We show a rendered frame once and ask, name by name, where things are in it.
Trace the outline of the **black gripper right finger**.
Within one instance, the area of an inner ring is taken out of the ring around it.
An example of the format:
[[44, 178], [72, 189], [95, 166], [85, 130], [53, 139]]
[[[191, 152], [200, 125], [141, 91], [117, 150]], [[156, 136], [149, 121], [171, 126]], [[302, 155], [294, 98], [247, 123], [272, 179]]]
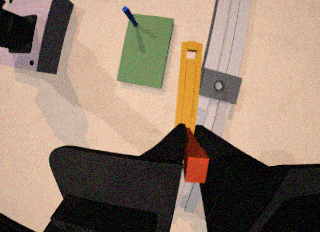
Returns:
[[288, 197], [320, 193], [320, 164], [268, 165], [196, 125], [209, 157], [200, 184], [207, 232], [259, 232]]

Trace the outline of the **dark blue square bar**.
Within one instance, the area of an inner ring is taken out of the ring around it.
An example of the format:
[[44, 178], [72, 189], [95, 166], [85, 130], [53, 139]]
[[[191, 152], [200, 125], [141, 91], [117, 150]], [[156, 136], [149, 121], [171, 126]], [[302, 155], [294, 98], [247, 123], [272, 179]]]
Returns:
[[128, 19], [132, 21], [132, 25], [135, 25], [135, 27], [137, 27], [136, 21], [133, 20], [133, 19], [135, 19], [135, 16], [132, 15], [132, 12], [129, 12], [129, 8], [125, 7], [125, 5], [124, 5], [124, 7], [121, 8], [121, 11], [124, 11], [125, 16], [127, 16]]

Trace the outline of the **grey metal rail with slot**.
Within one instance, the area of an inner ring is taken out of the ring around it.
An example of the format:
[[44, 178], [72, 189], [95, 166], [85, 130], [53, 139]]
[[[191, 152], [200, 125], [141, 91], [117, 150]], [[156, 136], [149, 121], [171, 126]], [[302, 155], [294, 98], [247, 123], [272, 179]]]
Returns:
[[[196, 125], [203, 125], [216, 135], [223, 135], [229, 109], [237, 103], [241, 87], [239, 69], [247, 36], [251, 0], [215, 0], [215, 11], [205, 55], [200, 68], [199, 103]], [[176, 207], [195, 212], [201, 196], [200, 184], [184, 181], [181, 173]]]

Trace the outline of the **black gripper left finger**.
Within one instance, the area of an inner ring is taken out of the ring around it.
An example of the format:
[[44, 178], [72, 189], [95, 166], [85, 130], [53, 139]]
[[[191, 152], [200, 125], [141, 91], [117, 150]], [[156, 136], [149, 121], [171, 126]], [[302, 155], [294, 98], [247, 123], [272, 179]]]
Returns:
[[61, 195], [117, 207], [151, 211], [156, 232], [169, 232], [179, 192], [187, 128], [177, 124], [141, 156], [61, 145], [49, 153], [49, 167]]

